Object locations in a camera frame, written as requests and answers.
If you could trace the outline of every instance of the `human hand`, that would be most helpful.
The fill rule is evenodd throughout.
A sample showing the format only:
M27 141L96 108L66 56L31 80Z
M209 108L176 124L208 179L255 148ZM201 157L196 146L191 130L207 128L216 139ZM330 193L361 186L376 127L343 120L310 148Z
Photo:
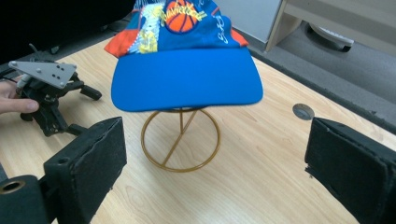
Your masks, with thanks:
M0 114L7 112L33 113L38 102L31 99L18 99L17 85L11 81L0 81Z

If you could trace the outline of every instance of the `wooden tabletop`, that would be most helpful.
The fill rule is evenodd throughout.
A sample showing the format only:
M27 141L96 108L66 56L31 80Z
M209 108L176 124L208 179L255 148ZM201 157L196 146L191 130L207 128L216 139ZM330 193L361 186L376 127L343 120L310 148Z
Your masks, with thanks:
M117 59L103 48L107 41L68 56L78 76L99 90L93 101L79 91L60 99L68 124L90 127L121 116L128 164L97 214L95 223L357 223L315 178L304 170L311 121L292 108L309 105L317 117L332 119L396 148L396 137L326 97L255 60L264 97L255 105L206 109L219 124L219 152L208 165L173 173L153 165L141 147L141 132L151 113L126 113L111 102L111 78ZM161 113L148 126L147 148L161 156L177 137L178 116ZM216 130L197 114L177 148L175 166L204 159L216 144ZM8 177L44 175L43 162L70 143L69 133L46 137L19 114L0 115L0 162Z

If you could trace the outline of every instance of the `basketball graphic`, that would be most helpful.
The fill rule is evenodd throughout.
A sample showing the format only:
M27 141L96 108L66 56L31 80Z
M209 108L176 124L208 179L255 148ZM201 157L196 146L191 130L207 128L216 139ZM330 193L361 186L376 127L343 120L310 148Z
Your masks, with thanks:
M194 5L186 0L175 0L166 7L166 27L174 33L190 31L199 20Z

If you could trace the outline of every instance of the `orange basketball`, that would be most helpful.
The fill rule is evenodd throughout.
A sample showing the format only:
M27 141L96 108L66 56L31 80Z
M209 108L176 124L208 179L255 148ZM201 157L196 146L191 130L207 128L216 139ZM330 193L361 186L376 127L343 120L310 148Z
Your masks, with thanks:
M189 11L189 8L194 8L191 3L186 0L176 0L169 3L166 8L168 17L166 18L167 27L176 33L184 33L191 30L197 23L197 19L189 13L180 13Z

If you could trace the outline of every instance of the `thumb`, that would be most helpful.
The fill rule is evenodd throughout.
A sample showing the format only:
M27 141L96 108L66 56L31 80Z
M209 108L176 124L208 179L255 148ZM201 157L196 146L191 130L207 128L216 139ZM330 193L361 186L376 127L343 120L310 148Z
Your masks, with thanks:
M0 114L7 112L33 113L38 109L38 102L31 99L6 99L0 102Z

